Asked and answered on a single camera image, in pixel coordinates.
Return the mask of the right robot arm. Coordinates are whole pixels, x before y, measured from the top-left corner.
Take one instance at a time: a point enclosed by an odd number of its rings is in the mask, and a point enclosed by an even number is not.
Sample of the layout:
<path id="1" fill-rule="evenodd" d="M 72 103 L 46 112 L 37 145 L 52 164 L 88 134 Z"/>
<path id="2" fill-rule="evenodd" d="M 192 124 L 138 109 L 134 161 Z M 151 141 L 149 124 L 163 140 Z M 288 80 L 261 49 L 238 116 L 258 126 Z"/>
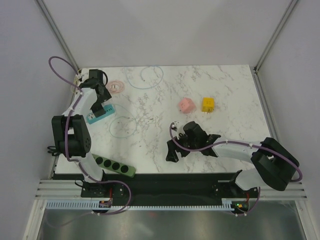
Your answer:
<path id="1" fill-rule="evenodd" d="M 303 178 L 298 160 L 272 137 L 260 142 L 232 140 L 219 134 L 208 134 L 194 121 L 184 125 L 172 122 L 169 135 L 167 162 L 176 163 L 191 152 L 200 152 L 204 156 L 253 164 L 252 169 L 238 170 L 229 181 L 229 191 L 235 197 L 263 186 L 284 191 L 289 183 Z"/>

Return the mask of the pink cube plug adapter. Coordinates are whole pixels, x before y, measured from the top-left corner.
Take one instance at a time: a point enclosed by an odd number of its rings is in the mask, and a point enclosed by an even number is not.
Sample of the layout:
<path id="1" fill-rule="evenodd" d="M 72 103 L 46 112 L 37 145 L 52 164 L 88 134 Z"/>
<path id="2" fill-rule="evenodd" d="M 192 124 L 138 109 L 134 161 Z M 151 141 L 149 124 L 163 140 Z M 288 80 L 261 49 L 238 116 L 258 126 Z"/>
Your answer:
<path id="1" fill-rule="evenodd" d="M 179 110 L 184 114 L 189 114 L 195 110 L 196 106 L 194 102 L 187 97 L 184 97 L 178 104 Z"/>

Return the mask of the teal power strip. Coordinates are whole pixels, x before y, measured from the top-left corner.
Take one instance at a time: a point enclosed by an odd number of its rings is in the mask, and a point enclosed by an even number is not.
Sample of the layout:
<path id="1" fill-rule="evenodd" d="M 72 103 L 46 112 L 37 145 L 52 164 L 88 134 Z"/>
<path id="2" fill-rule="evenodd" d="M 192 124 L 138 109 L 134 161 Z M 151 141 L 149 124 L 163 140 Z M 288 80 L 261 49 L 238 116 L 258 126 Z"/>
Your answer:
<path id="1" fill-rule="evenodd" d="M 99 116 L 95 116 L 93 113 L 89 113 L 86 116 L 86 122 L 89 125 L 92 125 L 92 124 L 94 124 L 94 123 L 96 123 L 106 117 L 113 115 L 116 112 L 112 104 L 104 105 L 103 110 L 104 110 L 104 113 Z"/>

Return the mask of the yellow cube plug adapter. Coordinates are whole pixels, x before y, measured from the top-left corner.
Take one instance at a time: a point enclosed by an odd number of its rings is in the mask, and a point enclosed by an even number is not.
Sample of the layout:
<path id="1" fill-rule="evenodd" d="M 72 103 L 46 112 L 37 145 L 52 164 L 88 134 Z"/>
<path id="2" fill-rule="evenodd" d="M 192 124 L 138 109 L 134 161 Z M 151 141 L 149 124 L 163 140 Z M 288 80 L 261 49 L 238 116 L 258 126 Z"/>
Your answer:
<path id="1" fill-rule="evenodd" d="M 201 103 L 201 111 L 204 113 L 212 113 L 215 108 L 215 100 L 212 97 L 204 97 Z"/>

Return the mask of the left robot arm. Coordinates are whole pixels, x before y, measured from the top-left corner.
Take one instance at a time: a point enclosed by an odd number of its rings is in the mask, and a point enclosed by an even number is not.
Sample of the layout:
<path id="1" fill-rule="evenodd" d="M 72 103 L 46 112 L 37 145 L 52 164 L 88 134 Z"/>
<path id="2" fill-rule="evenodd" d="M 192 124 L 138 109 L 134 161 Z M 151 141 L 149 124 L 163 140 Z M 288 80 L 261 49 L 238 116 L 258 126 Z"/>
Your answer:
<path id="1" fill-rule="evenodd" d="M 86 182 L 93 183 L 92 191 L 99 197 L 109 193 L 110 185 L 102 180 L 104 172 L 91 153 L 92 139 L 86 116 L 93 114 L 100 118 L 106 115 L 104 103 L 112 98 L 106 88 L 107 81 L 104 71 L 89 70 L 88 79 L 76 86 L 77 94 L 68 109 L 51 120 L 56 150 L 79 168 Z"/>

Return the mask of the green power strip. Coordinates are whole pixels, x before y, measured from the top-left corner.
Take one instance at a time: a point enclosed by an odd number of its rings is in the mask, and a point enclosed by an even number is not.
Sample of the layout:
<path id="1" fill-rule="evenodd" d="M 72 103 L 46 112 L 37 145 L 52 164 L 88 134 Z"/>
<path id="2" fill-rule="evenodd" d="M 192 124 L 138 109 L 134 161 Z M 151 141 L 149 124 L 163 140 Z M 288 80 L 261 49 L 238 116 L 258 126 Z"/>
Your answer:
<path id="1" fill-rule="evenodd" d="M 97 165 L 104 170 L 112 171 L 114 173 L 121 174 L 130 178 L 133 178 L 136 174 L 136 168 L 133 166 L 114 161 L 96 154 L 92 154 L 92 156 Z"/>

